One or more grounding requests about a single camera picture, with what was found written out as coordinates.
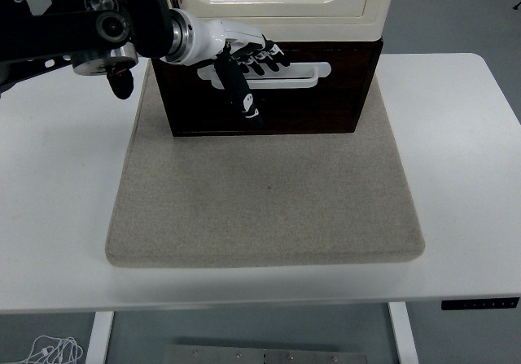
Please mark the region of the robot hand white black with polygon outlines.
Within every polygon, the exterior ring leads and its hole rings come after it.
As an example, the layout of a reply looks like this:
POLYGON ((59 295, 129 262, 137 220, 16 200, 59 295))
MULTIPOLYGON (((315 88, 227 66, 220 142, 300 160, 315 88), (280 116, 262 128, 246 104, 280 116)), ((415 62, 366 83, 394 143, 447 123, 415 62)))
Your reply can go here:
POLYGON ((245 73, 265 74, 290 65, 278 45, 250 25, 230 20, 203 21, 182 9, 170 11, 173 43, 161 58, 167 64, 204 68, 212 65, 232 105, 257 127, 262 117, 245 73))

